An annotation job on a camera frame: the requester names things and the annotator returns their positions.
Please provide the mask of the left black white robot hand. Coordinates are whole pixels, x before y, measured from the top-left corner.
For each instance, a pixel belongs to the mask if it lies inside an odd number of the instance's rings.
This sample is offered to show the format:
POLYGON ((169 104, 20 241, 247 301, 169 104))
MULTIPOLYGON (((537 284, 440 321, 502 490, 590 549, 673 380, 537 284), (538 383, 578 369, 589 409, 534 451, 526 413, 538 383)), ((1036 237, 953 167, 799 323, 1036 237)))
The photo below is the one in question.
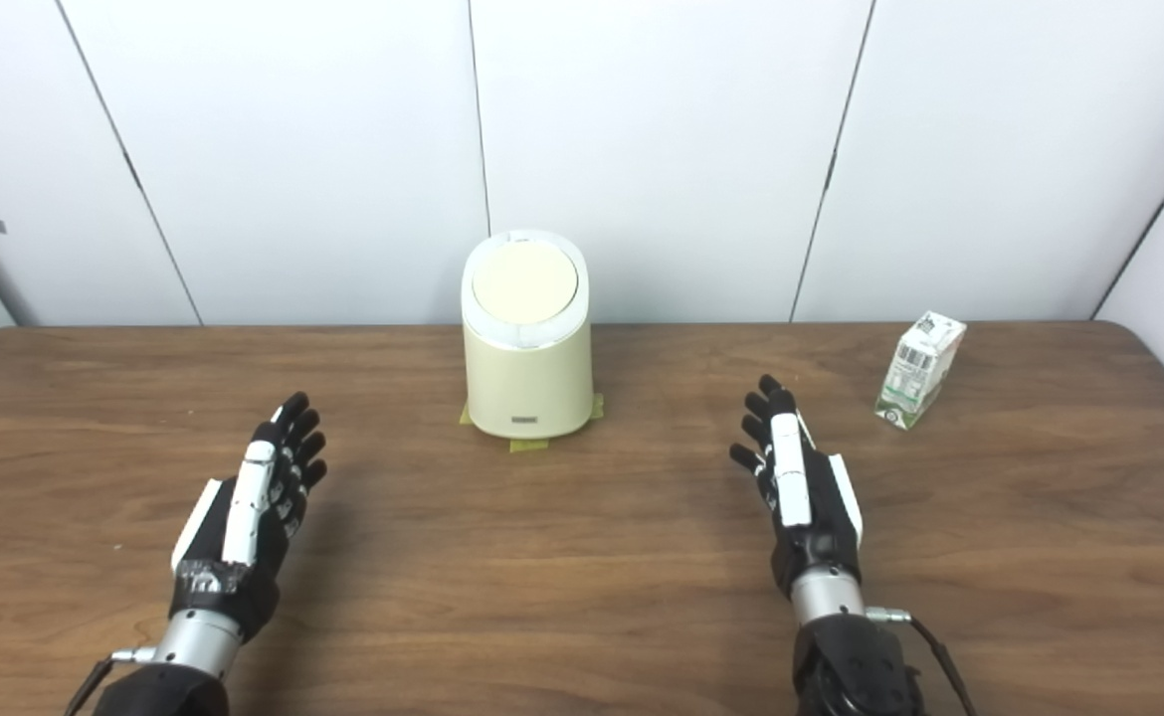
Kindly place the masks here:
POLYGON ((308 394, 292 394, 255 428, 237 474, 204 485, 172 550, 173 617, 227 617, 244 641, 274 619, 283 562, 327 475, 319 421, 308 394))

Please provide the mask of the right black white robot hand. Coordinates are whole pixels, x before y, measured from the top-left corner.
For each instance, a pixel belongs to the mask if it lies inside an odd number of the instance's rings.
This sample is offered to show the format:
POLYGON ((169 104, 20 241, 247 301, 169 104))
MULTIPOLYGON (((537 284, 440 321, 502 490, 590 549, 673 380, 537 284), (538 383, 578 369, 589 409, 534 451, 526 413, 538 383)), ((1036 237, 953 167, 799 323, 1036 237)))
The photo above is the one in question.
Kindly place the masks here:
POLYGON ((771 570, 779 593, 793 600, 793 586, 815 570, 863 580, 859 516, 849 506, 832 459, 818 451, 802 421, 795 395, 764 373, 755 394, 746 394, 741 430, 755 446, 729 446, 729 458, 753 477, 771 512, 776 544, 771 570))

